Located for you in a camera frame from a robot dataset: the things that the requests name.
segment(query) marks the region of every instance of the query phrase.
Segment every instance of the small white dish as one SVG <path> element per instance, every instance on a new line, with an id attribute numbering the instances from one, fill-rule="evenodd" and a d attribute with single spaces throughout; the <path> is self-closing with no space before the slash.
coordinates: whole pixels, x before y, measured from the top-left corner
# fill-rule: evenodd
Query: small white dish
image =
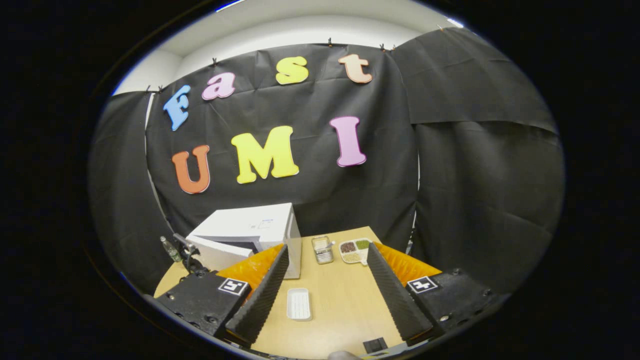
<path id="1" fill-rule="evenodd" d="M 295 288 L 287 291 L 287 317 L 302 322 L 311 320 L 311 304 L 307 289 Z"/>

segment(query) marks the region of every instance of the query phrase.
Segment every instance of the screw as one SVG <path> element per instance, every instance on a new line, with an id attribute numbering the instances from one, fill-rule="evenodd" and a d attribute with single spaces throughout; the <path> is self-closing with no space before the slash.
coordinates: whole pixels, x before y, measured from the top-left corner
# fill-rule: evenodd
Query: screw
<path id="1" fill-rule="evenodd" d="M 205 316 L 204 320 L 207 320 L 208 323 L 212 323 L 214 325 L 218 323 L 218 319 L 213 316 Z"/>

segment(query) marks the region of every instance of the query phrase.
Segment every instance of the green beans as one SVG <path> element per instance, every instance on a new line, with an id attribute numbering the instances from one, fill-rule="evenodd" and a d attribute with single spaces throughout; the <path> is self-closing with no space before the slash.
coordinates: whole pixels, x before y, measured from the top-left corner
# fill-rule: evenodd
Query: green beans
<path id="1" fill-rule="evenodd" d="M 356 246 L 358 249 L 368 249 L 369 248 L 369 240 L 358 240 L 356 241 Z"/>

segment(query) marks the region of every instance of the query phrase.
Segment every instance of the white tray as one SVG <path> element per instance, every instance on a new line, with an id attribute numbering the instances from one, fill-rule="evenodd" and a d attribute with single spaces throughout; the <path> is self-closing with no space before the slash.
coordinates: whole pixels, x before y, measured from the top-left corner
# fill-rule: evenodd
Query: white tray
<path id="1" fill-rule="evenodd" d="M 287 292 L 287 317 L 300 322 L 311 320 L 311 306 L 307 289 L 289 289 Z"/>
<path id="2" fill-rule="evenodd" d="M 372 243 L 373 241 L 367 239 L 367 238 L 359 238 L 359 239 L 354 239 L 354 240 L 348 240 L 348 241 L 343 241 L 340 243 L 340 245 L 338 245 L 338 251 L 340 252 L 340 256 L 342 257 L 342 260 L 347 263 L 347 264 L 354 264 L 354 263 L 362 263 L 363 265 L 367 264 L 367 256 L 369 255 L 369 248 L 367 247 L 366 249 L 358 249 L 358 246 L 356 245 L 357 241 L 360 240 L 367 240 L 368 242 Z M 353 243 L 353 246 L 356 248 L 355 251 L 351 251 L 351 252 L 342 252 L 342 244 L 344 243 Z M 347 254 L 358 254 L 358 257 L 360 259 L 358 260 L 347 260 L 345 259 L 345 256 Z"/>

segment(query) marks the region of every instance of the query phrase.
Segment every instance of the pink letter i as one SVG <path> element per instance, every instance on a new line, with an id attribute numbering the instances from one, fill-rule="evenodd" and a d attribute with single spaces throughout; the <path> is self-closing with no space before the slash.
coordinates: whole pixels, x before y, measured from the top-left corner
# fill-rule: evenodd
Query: pink letter i
<path id="1" fill-rule="evenodd" d="M 360 152 L 358 137 L 356 135 L 356 126 L 360 123 L 357 117 L 343 116 L 337 117 L 329 124 L 335 128 L 338 134 L 338 145 L 340 146 L 340 158 L 338 166 L 352 167 L 367 161 L 367 156 Z"/>

